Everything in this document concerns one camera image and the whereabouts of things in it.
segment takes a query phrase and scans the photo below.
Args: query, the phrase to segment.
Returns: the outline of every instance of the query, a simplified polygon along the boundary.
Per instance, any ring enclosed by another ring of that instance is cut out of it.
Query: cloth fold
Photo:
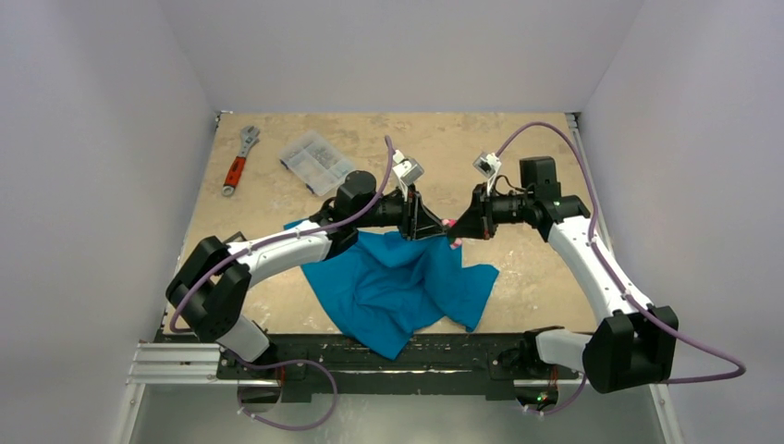
[[[473,331],[498,276],[491,265],[463,267],[462,249],[443,236],[362,231],[348,250],[302,271],[337,328],[388,359],[444,316]]]

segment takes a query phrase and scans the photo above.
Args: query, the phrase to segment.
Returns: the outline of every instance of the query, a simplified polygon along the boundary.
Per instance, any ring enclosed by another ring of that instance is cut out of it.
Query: transparent organizer box
[[[323,196],[346,179],[354,164],[316,131],[310,130],[280,152],[290,169],[313,194]]]

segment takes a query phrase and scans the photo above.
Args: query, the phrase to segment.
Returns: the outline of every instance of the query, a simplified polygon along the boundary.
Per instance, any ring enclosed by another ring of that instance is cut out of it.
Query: beige table surface
[[[386,163],[384,135],[388,134],[400,151],[424,167],[417,189],[425,205],[439,217],[458,218],[468,207],[474,185],[483,181],[473,160],[481,151],[495,151],[509,134],[531,120],[547,121],[569,133],[561,114],[224,114],[185,252],[190,254],[207,236],[225,239],[241,230],[249,239],[260,238],[315,213],[324,198],[307,191],[277,158],[284,146],[307,130],[318,131],[358,169],[372,172],[379,181]],[[251,124],[261,129],[260,141],[251,150],[235,194],[223,197],[226,172],[239,151],[239,131]],[[518,159],[533,155],[553,156],[563,193],[578,194],[590,208],[577,162],[549,129],[532,128],[518,136],[502,157],[502,173],[519,185]],[[393,189],[390,180],[386,191]],[[499,184],[498,189],[505,192],[506,184]],[[500,226],[493,240],[464,240],[462,248],[463,264],[491,264],[500,271],[476,331],[518,332],[553,325],[573,331],[595,328],[591,308],[574,277],[535,230]],[[337,333],[299,268],[251,289],[243,313],[274,333]],[[465,330],[442,319],[425,331]]]

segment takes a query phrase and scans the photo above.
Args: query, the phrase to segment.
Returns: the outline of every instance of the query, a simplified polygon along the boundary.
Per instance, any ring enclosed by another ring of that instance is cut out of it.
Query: wrench handle
[[[234,162],[231,164],[231,168],[228,169],[228,174],[226,174],[226,181],[224,181],[223,186],[237,188],[239,177],[242,175],[242,168],[244,167],[245,157],[237,156],[234,159]]]

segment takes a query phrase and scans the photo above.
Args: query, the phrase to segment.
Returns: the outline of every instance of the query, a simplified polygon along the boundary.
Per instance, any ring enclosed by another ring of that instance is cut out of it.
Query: gray floor
[[[562,388],[562,396],[574,388]],[[599,395],[586,388],[567,410],[544,420],[523,416],[513,401],[473,396],[341,396],[333,417],[307,432],[285,432],[237,415],[235,388],[148,386],[134,443],[663,443],[647,387]],[[269,419],[304,424],[328,407],[282,404]]]

